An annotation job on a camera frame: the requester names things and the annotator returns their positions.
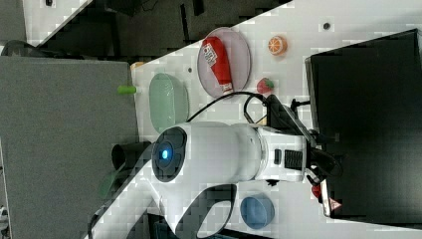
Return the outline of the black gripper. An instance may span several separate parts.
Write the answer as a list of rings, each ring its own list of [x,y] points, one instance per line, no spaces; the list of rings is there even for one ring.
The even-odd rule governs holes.
[[[274,95],[266,98],[266,180],[302,181],[319,185],[328,176],[340,177],[341,156],[317,148],[324,142],[314,129],[307,129],[297,113]]]

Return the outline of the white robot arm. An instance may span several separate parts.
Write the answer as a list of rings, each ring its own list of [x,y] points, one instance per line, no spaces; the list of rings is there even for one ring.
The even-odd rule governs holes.
[[[318,185],[342,174],[295,106],[274,95],[263,103],[263,125],[190,119],[164,130],[143,153],[145,165],[92,220],[85,239],[126,239],[151,203],[178,239],[205,239],[229,222],[241,182],[308,179]]]

